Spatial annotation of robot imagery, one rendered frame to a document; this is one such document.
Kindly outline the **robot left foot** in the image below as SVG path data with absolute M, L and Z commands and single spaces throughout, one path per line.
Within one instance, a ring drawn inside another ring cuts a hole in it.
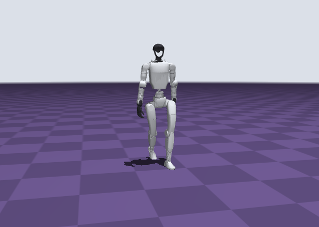
M 169 162 L 169 160 L 168 160 L 168 163 L 166 161 L 164 162 L 164 166 L 166 166 L 170 170 L 175 169 L 175 166 L 171 162 Z

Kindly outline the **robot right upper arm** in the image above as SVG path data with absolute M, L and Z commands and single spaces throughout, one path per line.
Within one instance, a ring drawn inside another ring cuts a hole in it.
M 145 88 L 147 85 L 146 78 L 147 78 L 147 70 L 149 70 L 149 68 L 150 68 L 150 63 L 145 63 L 142 65 L 140 87 Z

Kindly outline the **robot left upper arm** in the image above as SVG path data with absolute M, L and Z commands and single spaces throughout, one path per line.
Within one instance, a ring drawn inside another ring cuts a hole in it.
M 178 85 L 178 82 L 175 80 L 175 65 L 173 63 L 169 64 L 169 77 L 170 77 L 170 86 L 174 87 Z

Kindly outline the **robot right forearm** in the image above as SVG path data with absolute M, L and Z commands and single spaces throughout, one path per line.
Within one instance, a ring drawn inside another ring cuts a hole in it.
M 144 89 L 143 88 L 140 88 L 140 82 L 139 82 L 139 89 L 138 89 L 138 99 L 137 99 L 137 104 L 139 104 L 139 101 L 142 100 L 143 102 L 143 93 L 144 93 Z

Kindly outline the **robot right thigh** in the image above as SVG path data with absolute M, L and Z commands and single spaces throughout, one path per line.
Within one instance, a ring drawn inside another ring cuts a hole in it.
M 157 136 L 155 102 L 154 101 L 148 102 L 145 105 L 145 110 L 147 113 L 147 120 L 149 124 L 150 135 Z

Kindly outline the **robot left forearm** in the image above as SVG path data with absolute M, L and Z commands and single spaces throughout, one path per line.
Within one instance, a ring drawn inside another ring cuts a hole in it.
M 177 86 L 171 87 L 170 89 L 171 89 L 171 100 L 173 100 L 173 98 L 175 98 L 177 100 L 177 98 L 176 98 Z

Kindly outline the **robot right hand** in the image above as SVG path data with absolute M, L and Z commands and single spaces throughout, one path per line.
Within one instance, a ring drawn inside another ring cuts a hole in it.
M 143 116 L 142 116 L 142 114 L 144 115 L 144 113 L 143 113 L 143 111 L 142 111 L 142 100 L 140 100 L 139 101 L 139 104 L 137 104 L 137 115 L 139 116 L 139 117 L 141 117 L 141 118 L 144 118 Z

